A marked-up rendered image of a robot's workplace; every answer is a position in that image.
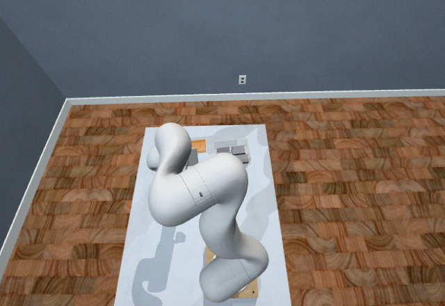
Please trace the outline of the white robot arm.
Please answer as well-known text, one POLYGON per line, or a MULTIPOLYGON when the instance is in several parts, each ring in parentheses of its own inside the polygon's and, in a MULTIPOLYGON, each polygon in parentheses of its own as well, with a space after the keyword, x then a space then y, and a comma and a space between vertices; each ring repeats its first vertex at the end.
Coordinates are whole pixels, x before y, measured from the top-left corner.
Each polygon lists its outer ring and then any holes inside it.
POLYGON ((166 227, 181 225, 201 214, 200 234, 215 255, 200 272, 204 295, 214 303, 231 298, 268 267, 268 253, 242 234, 236 215, 248 189, 248 174, 239 158, 218 153, 198 163, 197 148, 179 124, 156 131, 147 166, 156 171, 149 190, 149 211, 166 227), (159 160, 160 159, 160 160, 159 160), (192 166, 187 169, 188 166, 192 166))

